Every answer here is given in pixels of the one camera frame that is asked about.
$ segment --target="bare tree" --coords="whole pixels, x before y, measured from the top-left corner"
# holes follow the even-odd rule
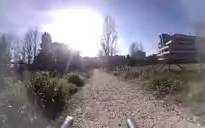
[[[106,16],[104,21],[103,34],[101,37],[101,54],[113,56],[117,52],[117,31],[115,22],[111,16]]]
[[[138,43],[137,41],[132,42],[132,44],[129,47],[129,54],[132,56],[134,53],[138,51],[144,51],[142,43]]]
[[[26,32],[23,40],[22,61],[31,64],[38,52],[39,34],[38,30],[30,29]]]
[[[132,56],[135,52],[139,51],[139,43],[138,42],[132,42],[132,44],[129,47],[129,54]]]

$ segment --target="ground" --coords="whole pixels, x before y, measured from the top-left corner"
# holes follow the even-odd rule
[[[200,124],[176,105],[167,105],[131,85],[100,70],[74,95],[67,114],[74,117],[74,128],[126,127],[127,118],[140,128],[196,128]]]

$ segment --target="handlebar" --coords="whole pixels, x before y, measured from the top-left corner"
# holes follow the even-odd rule
[[[61,128],[71,128],[72,124],[73,124],[73,117],[67,116]],[[127,125],[128,128],[137,128],[136,122],[132,118],[127,119]]]

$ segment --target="green shrub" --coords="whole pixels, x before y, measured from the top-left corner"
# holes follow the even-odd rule
[[[75,75],[75,74],[70,75],[68,77],[68,82],[75,84],[78,87],[82,87],[85,84],[84,81],[78,75]]]
[[[70,96],[70,84],[63,79],[51,78],[47,72],[33,74],[27,88],[31,102],[37,103],[49,120],[61,114]]]

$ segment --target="vegetation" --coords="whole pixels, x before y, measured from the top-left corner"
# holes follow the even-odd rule
[[[82,67],[78,51],[39,36],[37,29],[22,40],[0,34],[0,127],[46,127],[90,77],[93,66]]]
[[[69,76],[68,81],[78,87],[82,87],[84,85],[84,81],[78,75]]]
[[[159,66],[122,67],[113,69],[112,73],[126,80],[138,80],[146,90],[156,96],[164,97],[188,91],[191,71],[179,69],[158,70]]]

